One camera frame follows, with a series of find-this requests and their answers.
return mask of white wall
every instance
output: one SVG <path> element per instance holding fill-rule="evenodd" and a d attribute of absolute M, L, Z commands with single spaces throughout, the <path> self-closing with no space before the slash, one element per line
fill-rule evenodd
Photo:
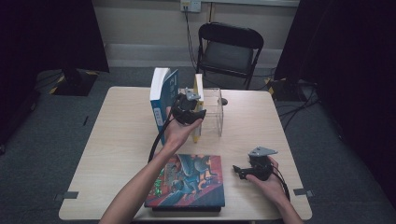
<path fill-rule="evenodd" d="M 180 12 L 179 1 L 93 0 L 93 5 L 102 38 L 107 45 L 188 47 L 186 18 Z M 202 3 L 201 13 L 188 15 L 195 49 L 198 46 L 198 29 L 209 21 L 210 9 L 212 21 L 246 26 L 263 36 L 263 54 L 267 52 L 267 57 L 261 57 L 259 62 L 263 65 L 268 63 L 263 60 L 277 63 L 297 8 Z M 117 57 L 114 52 L 108 52 L 107 57 L 109 55 Z"/>

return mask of power socket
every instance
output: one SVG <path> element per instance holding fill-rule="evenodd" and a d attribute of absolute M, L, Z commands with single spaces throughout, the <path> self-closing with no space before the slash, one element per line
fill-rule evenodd
<path fill-rule="evenodd" d="M 201 1 L 180 0 L 180 11 L 201 12 Z"/>

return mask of hand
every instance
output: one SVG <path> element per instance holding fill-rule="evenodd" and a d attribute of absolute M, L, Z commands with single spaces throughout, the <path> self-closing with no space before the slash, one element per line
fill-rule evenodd
<path fill-rule="evenodd" d="M 274 172 L 277 174 L 278 163 L 272 157 L 268 156 L 271 163 L 275 166 Z M 270 175 L 266 181 L 261 181 L 254 175 L 247 175 L 247 180 L 254 183 L 262 190 L 264 196 L 271 202 L 279 202 L 287 199 L 280 180 L 275 175 Z"/>
<path fill-rule="evenodd" d="M 166 108 L 166 114 L 169 115 L 171 107 Z M 180 124 L 171 115 L 170 120 L 172 120 L 165 130 L 166 145 L 171 146 L 173 149 L 178 150 L 187 140 L 190 133 L 197 128 L 201 123 L 202 119 L 196 120 L 191 125 Z"/>

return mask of book cover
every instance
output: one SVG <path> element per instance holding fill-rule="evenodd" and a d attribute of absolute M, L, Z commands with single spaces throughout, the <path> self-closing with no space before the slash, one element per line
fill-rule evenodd
<path fill-rule="evenodd" d="M 145 206 L 219 211 L 225 206 L 220 156 L 175 154 L 155 181 Z"/>
<path fill-rule="evenodd" d="M 172 106 L 178 95 L 178 70 L 171 72 L 170 68 L 155 68 L 151 80 L 149 99 L 158 132 L 166 121 L 166 107 Z"/>
<path fill-rule="evenodd" d="M 202 81 L 202 74 L 195 74 L 193 93 L 196 93 L 201 97 L 198 100 L 197 106 L 195 107 L 195 111 L 203 110 L 205 97 L 204 97 L 204 84 Z M 201 130 L 202 130 L 202 124 L 192 132 L 192 140 L 194 141 L 194 143 L 198 142 L 198 139 L 201 136 Z"/>

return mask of table top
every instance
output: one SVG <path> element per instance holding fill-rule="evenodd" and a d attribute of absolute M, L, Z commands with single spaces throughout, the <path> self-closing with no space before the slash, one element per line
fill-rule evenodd
<path fill-rule="evenodd" d="M 267 220 L 280 218 L 252 183 L 239 179 L 233 165 L 250 167 L 248 152 L 257 146 L 277 150 L 273 157 L 290 190 L 291 203 L 302 219 L 312 217 L 305 195 L 294 189 L 303 184 L 291 155 L 271 95 L 266 91 L 221 91 L 222 135 L 205 131 L 198 143 L 189 139 L 178 153 L 220 155 L 225 207 L 219 213 L 152 212 L 142 206 L 136 220 Z M 63 220 L 100 219 L 120 189 L 143 168 L 158 134 L 149 102 L 149 88 L 113 87 L 93 126 L 68 191 L 76 199 L 64 199 Z"/>

